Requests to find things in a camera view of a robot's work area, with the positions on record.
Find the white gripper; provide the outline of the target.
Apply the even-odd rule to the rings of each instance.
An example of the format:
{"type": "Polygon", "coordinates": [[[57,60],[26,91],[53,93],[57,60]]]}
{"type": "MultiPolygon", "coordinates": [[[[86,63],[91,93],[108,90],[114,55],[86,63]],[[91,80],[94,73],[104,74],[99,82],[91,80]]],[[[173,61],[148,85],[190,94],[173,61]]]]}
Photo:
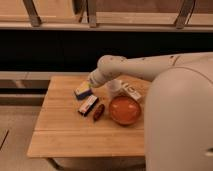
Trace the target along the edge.
{"type": "Polygon", "coordinates": [[[89,75],[87,80],[90,85],[94,88],[98,88],[103,86],[107,82],[107,78],[98,70],[95,69],[89,75]]]}

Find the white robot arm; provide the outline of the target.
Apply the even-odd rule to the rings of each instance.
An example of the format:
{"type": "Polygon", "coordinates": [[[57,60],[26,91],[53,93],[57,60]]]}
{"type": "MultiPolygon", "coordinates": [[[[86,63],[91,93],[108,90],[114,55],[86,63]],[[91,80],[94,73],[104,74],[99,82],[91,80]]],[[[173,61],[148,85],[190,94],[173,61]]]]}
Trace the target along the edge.
{"type": "Polygon", "coordinates": [[[146,171],[213,171],[213,52],[104,55],[89,81],[100,87],[121,75],[151,83],[144,112],[146,171]]]}

